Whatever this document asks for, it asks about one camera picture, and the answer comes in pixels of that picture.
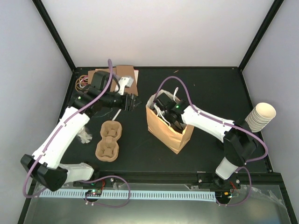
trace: purple cable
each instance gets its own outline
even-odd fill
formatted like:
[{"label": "purple cable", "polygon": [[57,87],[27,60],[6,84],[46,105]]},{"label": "purple cable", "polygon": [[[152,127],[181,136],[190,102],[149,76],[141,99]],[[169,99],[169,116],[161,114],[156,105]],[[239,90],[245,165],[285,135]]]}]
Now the purple cable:
[{"label": "purple cable", "polygon": [[[112,80],[112,76],[113,76],[113,65],[112,65],[112,61],[110,59],[108,59],[108,67],[109,67],[109,70],[110,70],[110,75],[109,75],[109,79],[108,79],[108,82],[107,82],[107,85],[105,86],[105,88],[103,89],[103,91],[94,99],[92,100],[90,103],[86,104],[84,107],[82,107],[81,109],[79,109],[78,111],[76,111],[75,113],[73,113],[69,118],[67,118],[65,121],[64,121],[64,124],[66,124],[70,119],[72,119],[76,114],[82,112],[83,110],[85,110],[86,108],[88,108],[89,106],[91,106],[92,104],[94,104],[96,101],[98,101],[103,95],[104,93],[107,91],[110,83],[111,83],[111,80]],[[53,139],[55,138],[55,136],[58,134],[58,132],[61,130],[61,128],[63,127],[63,125],[61,125],[55,132],[54,134],[52,135],[52,137],[50,138],[50,140],[48,141],[48,143],[46,144],[45,148],[43,149],[43,153],[45,153],[50,145],[50,143],[53,141]],[[29,169],[29,171],[27,172],[27,176],[26,176],[26,179],[25,179],[25,182],[24,182],[24,185],[23,185],[23,195],[26,197],[26,198],[33,198],[35,196],[39,196],[40,193],[42,193],[46,188],[43,188],[42,190],[40,190],[39,192],[33,194],[33,195],[28,195],[26,193],[26,186],[27,186],[27,183],[28,183],[28,180],[30,178],[30,175],[32,174],[32,171],[33,169],[36,167],[36,165],[38,164],[39,160],[41,159],[43,155],[40,155],[37,160],[32,164],[31,168]]]},{"label": "purple cable", "polygon": [[[95,205],[100,205],[100,206],[104,206],[104,207],[108,207],[108,208],[114,208],[114,209],[121,208],[121,207],[127,205],[127,204],[129,203],[129,200],[130,200],[130,197],[131,197],[131,188],[130,188],[128,182],[126,182],[126,180],[123,179],[123,178],[120,177],[120,176],[110,175],[110,176],[104,176],[104,177],[101,177],[101,178],[99,178],[99,179],[97,179],[97,180],[94,180],[94,181],[80,181],[80,182],[82,182],[82,183],[94,183],[94,182],[97,182],[97,181],[104,180],[104,179],[106,179],[106,178],[117,178],[117,179],[122,180],[122,181],[127,185],[127,187],[128,187],[128,191],[129,191],[129,193],[128,193],[128,198],[127,198],[127,200],[126,200],[123,204],[120,204],[120,205],[108,205],[108,204],[95,203],[95,202],[93,202],[93,204],[95,204]],[[92,203],[92,202],[87,201],[87,195],[85,196],[85,201],[86,201],[86,203]]]},{"label": "purple cable", "polygon": [[247,174],[248,174],[248,178],[249,178],[249,192],[246,196],[246,198],[244,198],[242,201],[236,203],[236,204],[221,204],[217,199],[216,199],[216,202],[219,204],[219,205],[224,205],[224,206],[229,206],[229,207],[233,207],[233,206],[236,206],[236,205],[240,205],[240,204],[243,204],[245,201],[247,201],[247,199],[250,197],[250,194],[251,194],[251,176],[250,176],[250,173],[248,171],[248,169],[246,167],[240,167],[240,169],[245,169]]},{"label": "purple cable", "polygon": [[162,88],[162,86],[164,85],[164,83],[165,83],[168,79],[171,79],[171,78],[174,78],[174,79],[178,80],[178,81],[182,84],[183,88],[185,89],[185,92],[186,92],[186,95],[187,95],[187,98],[188,98],[188,102],[189,102],[190,106],[192,107],[192,109],[193,109],[195,112],[197,112],[197,113],[199,113],[200,115],[204,116],[205,118],[211,119],[211,120],[213,120],[213,121],[215,121],[215,122],[217,122],[217,123],[220,123],[220,124],[223,124],[223,125],[232,127],[232,128],[234,128],[234,129],[237,129],[237,130],[239,130],[239,131],[241,131],[241,132],[244,132],[244,133],[250,135],[251,137],[253,137],[254,139],[256,139],[259,143],[262,144],[262,146],[263,146],[264,149],[265,149],[265,154],[262,155],[262,156],[260,156],[260,157],[254,158],[254,159],[249,159],[249,160],[247,160],[246,162],[253,162],[253,161],[261,160],[261,159],[265,158],[265,157],[268,155],[268,147],[266,146],[266,144],[265,144],[259,137],[257,137],[256,135],[254,135],[253,133],[251,133],[251,132],[245,130],[244,128],[241,128],[241,127],[238,127],[238,126],[229,124],[229,123],[223,123],[221,120],[218,120],[218,119],[216,119],[216,118],[213,118],[213,117],[211,117],[211,116],[209,116],[209,115],[207,115],[207,114],[205,114],[205,113],[202,113],[202,112],[196,110],[196,108],[194,107],[194,105],[193,105],[193,103],[192,103],[192,101],[191,101],[191,99],[190,99],[189,91],[187,90],[186,85],[184,84],[184,82],[183,82],[180,78],[178,78],[178,77],[176,77],[176,76],[169,76],[169,77],[167,77],[166,79],[164,79],[164,81],[160,84],[160,86],[159,86],[159,88],[158,88],[158,91],[157,91],[157,93],[156,93],[156,95],[155,95],[154,100],[157,98],[158,93],[159,93],[159,91],[161,90],[161,88]]}]

